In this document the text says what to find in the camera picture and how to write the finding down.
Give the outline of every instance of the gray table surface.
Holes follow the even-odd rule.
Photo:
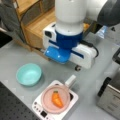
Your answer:
[[[30,52],[14,43],[8,43],[0,49],[0,81],[12,91],[25,105],[32,109],[35,98],[53,81],[64,83],[72,74],[76,75],[76,82],[71,89],[79,95],[76,105],[67,114],[67,120],[115,120],[111,115],[97,107],[97,93],[110,71],[112,56],[119,46],[107,39],[90,33],[86,40],[95,44],[100,55],[89,70],[82,68],[77,72],[71,62],[65,65],[54,61],[46,61],[34,52]],[[42,77],[33,87],[25,87],[16,81],[16,72],[24,64],[38,64]]]

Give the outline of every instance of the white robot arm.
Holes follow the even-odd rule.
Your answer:
[[[45,55],[59,63],[69,60],[84,68],[91,68],[98,53],[93,46],[82,44],[83,21],[88,17],[108,26],[119,23],[120,15],[111,16],[120,11],[120,8],[114,8],[118,5],[115,1],[56,0],[56,22],[43,30]]]

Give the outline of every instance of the toy carrot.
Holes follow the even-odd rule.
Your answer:
[[[54,91],[53,94],[52,94],[52,102],[55,106],[59,107],[59,108],[62,108],[63,107],[63,103],[62,103],[62,100],[59,96],[59,93],[58,91]]]

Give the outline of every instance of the bowl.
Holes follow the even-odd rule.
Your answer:
[[[42,71],[38,65],[29,63],[18,69],[16,78],[22,85],[33,86],[40,80],[41,74]]]

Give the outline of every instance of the floor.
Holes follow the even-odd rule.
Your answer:
[[[0,48],[4,46],[6,43],[12,40],[11,37],[5,35],[4,33],[0,32]]]

